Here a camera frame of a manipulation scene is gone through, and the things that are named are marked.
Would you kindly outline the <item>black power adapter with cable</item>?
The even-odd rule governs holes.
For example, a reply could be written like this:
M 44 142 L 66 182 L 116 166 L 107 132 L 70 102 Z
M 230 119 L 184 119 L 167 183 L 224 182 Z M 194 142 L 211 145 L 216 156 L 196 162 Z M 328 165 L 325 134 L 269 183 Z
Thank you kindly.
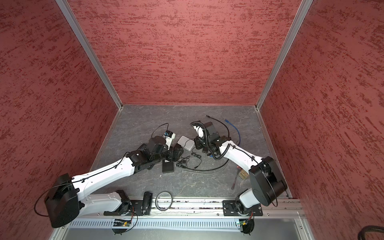
M 200 162 L 196 166 L 189 166 L 189 164 L 197 163 L 197 160 L 199 160 Z M 189 156 L 180 157 L 176 162 L 176 167 L 188 170 L 196 170 L 201 165 L 201 163 L 202 156 L 196 153 L 192 153 Z

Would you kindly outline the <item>black network switch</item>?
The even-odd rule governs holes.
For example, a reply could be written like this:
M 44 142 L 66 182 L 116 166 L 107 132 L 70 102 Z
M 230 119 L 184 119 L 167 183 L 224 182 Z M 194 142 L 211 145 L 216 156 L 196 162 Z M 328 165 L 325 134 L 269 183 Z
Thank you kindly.
M 162 173 L 167 174 L 167 173 L 173 173 L 174 172 L 174 163 L 163 160 L 162 161 Z

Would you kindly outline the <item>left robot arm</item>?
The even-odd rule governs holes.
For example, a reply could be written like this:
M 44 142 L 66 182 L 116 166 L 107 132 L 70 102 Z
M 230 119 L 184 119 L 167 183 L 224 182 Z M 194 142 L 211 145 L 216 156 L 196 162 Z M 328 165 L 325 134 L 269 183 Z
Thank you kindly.
M 165 145 L 149 148 L 143 144 L 138 150 L 126 152 L 120 160 L 95 171 L 74 177 L 69 174 L 59 176 L 42 194 L 51 226 L 60 228 L 79 216 L 94 213 L 133 217 L 135 209 L 123 190 L 106 195 L 95 195 L 94 192 L 119 179 L 150 170 L 163 160 L 176 162 L 183 152 L 179 144 L 170 148 Z

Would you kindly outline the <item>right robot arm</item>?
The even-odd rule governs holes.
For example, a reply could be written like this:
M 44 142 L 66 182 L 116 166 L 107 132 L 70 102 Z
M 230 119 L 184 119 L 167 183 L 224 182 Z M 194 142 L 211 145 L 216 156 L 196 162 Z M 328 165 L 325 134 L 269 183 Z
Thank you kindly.
M 273 158 L 253 155 L 227 137 L 213 141 L 195 137 L 194 142 L 198 150 L 207 148 L 215 159 L 226 158 L 248 173 L 251 188 L 239 194 L 235 200 L 235 209 L 240 215 L 249 214 L 256 205 L 278 206 L 278 197 L 288 186 Z

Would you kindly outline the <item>brown spice jar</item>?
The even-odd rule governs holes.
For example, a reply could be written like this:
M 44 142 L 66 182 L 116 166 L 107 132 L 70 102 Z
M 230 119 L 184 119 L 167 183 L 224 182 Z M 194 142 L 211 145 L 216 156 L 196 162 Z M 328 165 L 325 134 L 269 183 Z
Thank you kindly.
M 249 177 L 249 174 L 244 170 L 241 170 L 238 175 L 243 181 Z

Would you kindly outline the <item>white small network switch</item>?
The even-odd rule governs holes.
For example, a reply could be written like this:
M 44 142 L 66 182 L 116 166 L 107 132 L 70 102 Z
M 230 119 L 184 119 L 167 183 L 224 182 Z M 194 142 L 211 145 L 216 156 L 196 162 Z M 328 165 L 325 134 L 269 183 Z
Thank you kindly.
M 192 151 L 195 147 L 195 141 L 186 136 L 181 136 L 177 143 L 187 151 Z

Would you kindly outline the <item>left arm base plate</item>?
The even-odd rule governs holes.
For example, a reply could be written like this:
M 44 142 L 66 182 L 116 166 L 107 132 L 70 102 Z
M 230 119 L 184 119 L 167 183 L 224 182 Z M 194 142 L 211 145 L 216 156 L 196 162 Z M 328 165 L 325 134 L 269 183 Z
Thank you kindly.
M 131 216 L 133 213 L 138 216 L 142 215 L 142 202 L 143 200 L 133 200 L 123 202 L 115 211 L 104 211 L 104 216 Z

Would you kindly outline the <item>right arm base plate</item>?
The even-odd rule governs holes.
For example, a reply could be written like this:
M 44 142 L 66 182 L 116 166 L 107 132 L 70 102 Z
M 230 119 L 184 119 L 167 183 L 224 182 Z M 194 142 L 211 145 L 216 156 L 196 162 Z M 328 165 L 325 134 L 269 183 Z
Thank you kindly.
M 244 207 L 240 201 L 224 200 L 222 201 L 224 216 L 226 217 L 255 217 L 263 216 L 261 204 L 252 207 Z

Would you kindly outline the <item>aluminium front rail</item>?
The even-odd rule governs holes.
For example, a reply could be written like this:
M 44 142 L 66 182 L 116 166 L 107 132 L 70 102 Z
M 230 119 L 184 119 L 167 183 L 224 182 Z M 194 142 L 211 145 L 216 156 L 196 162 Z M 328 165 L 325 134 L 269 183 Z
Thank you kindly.
M 222 201 L 220 198 L 170 198 L 164 197 L 158 200 L 158 206 L 165 208 L 160 211 L 156 208 L 155 200 L 152 201 L 152 209 L 149 215 L 140 216 L 144 218 L 245 218 L 245 217 L 226 217 L 223 212 Z M 299 219 L 306 218 L 301 201 L 298 199 L 279 199 L 278 206 L 261 206 L 263 216 L 253 217 L 265 219 Z

